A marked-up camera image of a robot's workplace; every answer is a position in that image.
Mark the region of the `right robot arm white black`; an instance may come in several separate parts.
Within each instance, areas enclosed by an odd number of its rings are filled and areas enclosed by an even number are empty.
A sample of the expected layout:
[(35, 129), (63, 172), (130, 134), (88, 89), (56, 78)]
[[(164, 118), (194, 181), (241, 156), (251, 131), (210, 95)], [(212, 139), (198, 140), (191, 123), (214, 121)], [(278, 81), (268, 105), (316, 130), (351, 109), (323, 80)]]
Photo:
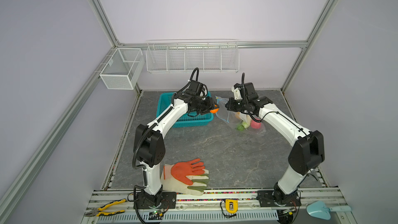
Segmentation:
[(278, 206), (294, 202), (299, 197), (297, 189), (311, 170), (325, 160), (324, 137), (320, 131), (311, 131), (284, 114), (268, 97), (260, 97), (253, 83), (241, 82), (232, 87), (234, 96), (226, 104), (228, 111), (241, 113), (253, 122), (267, 122), (290, 144), (288, 167), (275, 184), (271, 197)]

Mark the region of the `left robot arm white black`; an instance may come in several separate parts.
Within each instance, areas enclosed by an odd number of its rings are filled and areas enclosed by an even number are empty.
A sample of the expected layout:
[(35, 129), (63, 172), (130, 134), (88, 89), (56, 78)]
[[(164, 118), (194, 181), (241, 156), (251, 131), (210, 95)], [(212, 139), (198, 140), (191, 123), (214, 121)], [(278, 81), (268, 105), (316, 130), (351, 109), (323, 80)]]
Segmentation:
[(161, 205), (163, 186), (160, 163), (165, 156), (164, 138), (177, 120), (185, 114), (193, 118), (219, 110), (219, 106), (208, 95), (207, 86), (199, 82), (199, 71), (199, 68), (193, 70), (188, 83), (172, 95), (171, 104), (161, 115), (135, 129), (132, 167), (141, 169), (144, 179), (143, 186), (134, 186), (141, 190), (133, 195), (137, 203), (148, 207)]

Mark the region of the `small orange toy carrot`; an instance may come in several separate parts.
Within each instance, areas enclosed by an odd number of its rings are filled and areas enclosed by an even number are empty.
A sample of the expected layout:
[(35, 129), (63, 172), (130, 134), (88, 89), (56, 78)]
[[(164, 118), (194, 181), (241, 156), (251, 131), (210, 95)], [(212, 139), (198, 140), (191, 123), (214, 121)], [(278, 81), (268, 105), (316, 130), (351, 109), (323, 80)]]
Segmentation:
[(215, 114), (218, 110), (219, 110), (218, 108), (215, 108), (215, 109), (210, 110), (210, 112)]

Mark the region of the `teal plastic basket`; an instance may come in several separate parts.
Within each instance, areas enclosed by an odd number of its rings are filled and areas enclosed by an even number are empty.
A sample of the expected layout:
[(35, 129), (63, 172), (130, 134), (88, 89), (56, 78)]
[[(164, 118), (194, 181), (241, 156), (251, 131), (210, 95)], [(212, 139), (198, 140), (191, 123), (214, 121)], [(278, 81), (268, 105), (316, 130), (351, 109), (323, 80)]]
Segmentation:
[[(157, 117), (159, 117), (169, 107), (173, 94), (173, 92), (166, 92), (160, 95), (158, 100)], [(205, 126), (213, 121), (213, 119), (213, 113), (198, 115), (196, 117), (190, 117), (189, 114), (184, 114), (176, 121), (173, 128)]]

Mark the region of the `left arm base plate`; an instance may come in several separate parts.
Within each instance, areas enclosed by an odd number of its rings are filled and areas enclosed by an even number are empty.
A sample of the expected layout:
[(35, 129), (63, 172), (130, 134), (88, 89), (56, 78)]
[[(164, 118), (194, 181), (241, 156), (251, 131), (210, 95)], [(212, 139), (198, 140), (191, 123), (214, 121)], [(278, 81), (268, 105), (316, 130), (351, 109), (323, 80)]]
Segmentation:
[(156, 195), (150, 195), (145, 191), (138, 192), (134, 195), (134, 202), (137, 203), (138, 209), (174, 209), (177, 203), (177, 193), (160, 191)]

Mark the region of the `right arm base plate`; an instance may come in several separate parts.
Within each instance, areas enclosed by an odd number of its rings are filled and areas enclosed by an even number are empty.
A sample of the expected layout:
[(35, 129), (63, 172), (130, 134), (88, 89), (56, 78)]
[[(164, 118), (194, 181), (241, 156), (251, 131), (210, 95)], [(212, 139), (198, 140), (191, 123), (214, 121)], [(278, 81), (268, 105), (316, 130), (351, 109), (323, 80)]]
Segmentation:
[(298, 191), (285, 195), (279, 190), (259, 190), (256, 199), (261, 207), (299, 207), (302, 205)]

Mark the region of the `clear zip top bag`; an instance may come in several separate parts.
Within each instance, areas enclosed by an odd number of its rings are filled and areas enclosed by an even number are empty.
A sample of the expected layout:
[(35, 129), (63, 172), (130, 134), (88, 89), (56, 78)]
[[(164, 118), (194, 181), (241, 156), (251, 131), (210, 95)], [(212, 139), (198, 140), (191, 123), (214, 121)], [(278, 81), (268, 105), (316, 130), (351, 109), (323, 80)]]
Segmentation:
[[(227, 124), (227, 126), (235, 131), (238, 131), (236, 129), (236, 126), (241, 122), (241, 121), (245, 121), (249, 124), (251, 124), (252, 119), (250, 118), (249, 115), (245, 115), (241, 113), (241, 119), (237, 119), (235, 117), (235, 113), (237, 112), (231, 112), (228, 111), (226, 109), (226, 103), (228, 102), (228, 99), (226, 98), (222, 98), (219, 96), (215, 96), (215, 99), (217, 101), (216, 105), (219, 106), (219, 110), (216, 112), (216, 116), (221, 119), (224, 123)], [(258, 135), (258, 136), (264, 136), (266, 133), (266, 128), (264, 126), (264, 124), (262, 124), (262, 128), (259, 130), (253, 129), (251, 127), (249, 127), (248, 129), (246, 129), (245, 131), (241, 132), (238, 131), (240, 133), (244, 133), (244, 134), (252, 134), (252, 135)]]

